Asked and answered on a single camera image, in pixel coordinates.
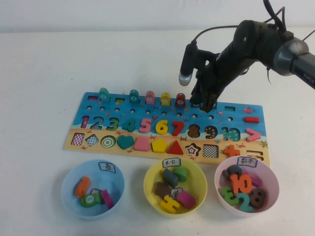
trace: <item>robotic arm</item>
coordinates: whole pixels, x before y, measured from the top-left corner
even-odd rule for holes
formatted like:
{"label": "robotic arm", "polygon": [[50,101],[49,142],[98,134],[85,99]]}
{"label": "robotic arm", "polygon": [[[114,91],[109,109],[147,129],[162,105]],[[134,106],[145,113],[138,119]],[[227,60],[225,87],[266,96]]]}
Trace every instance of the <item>robotic arm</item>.
{"label": "robotic arm", "polygon": [[243,21],[233,41],[220,54],[199,50],[196,38],[188,44],[179,81],[187,86],[194,68],[197,69],[197,82],[190,102],[202,104],[200,109],[205,112],[211,111],[225,87],[256,61],[280,75],[295,74],[315,89],[315,56],[309,53],[304,41],[286,31],[277,19],[276,24]]}

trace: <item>red triangle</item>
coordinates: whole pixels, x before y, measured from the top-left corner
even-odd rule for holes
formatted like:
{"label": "red triangle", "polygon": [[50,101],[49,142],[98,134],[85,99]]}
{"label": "red triangle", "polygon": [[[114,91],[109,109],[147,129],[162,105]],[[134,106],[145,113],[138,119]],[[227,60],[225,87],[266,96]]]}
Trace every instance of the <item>red triangle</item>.
{"label": "red triangle", "polygon": [[177,140],[172,144],[167,153],[175,155],[184,155],[183,150]]}

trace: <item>white table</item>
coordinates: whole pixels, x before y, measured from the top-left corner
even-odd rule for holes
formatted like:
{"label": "white table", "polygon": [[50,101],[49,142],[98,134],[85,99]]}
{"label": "white table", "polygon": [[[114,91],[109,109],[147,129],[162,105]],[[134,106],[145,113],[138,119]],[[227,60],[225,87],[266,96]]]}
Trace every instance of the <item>white table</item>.
{"label": "white table", "polygon": [[[303,38],[312,29],[290,29]],[[314,230],[315,91],[295,76],[281,77],[256,63],[236,79],[220,101],[264,107],[271,167],[280,183],[276,204],[258,216],[237,218],[219,203],[215,166],[199,165],[207,198],[191,215],[169,220],[147,202],[143,178],[153,159],[63,150],[86,91],[140,94],[167,90],[189,96],[178,72],[197,31],[0,34],[0,235],[307,235]],[[198,46],[220,52],[233,30],[200,37]],[[314,36],[307,40],[315,53]],[[60,199],[69,170],[107,159],[124,173],[118,211],[101,221],[68,213]]]}

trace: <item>pink number 5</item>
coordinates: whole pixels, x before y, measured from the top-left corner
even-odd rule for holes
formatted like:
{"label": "pink number 5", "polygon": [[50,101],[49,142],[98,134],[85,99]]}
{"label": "pink number 5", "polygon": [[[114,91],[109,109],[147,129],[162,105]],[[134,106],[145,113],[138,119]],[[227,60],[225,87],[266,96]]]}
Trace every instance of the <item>pink number 5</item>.
{"label": "pink number 5", "polygon": [[151,131],[151,122],[152,122],[151,119],[147,119],[147,118],[142,119],[139,132],[143,134],[149,133]]}

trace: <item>green heart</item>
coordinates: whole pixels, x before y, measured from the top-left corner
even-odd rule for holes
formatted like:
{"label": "green heart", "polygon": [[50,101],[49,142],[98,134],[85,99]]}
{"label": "green heart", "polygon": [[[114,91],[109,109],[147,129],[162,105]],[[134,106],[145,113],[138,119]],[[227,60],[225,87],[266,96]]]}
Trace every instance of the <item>green heart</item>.
{"label": "green heart", "polygon": [[127,149],[129,147],[131,147],[133,145],[133,137],[132,136],[125,136],[125,135],[121,135],[118,137],[117,139],[117,143],[118,145],[123,149]]}

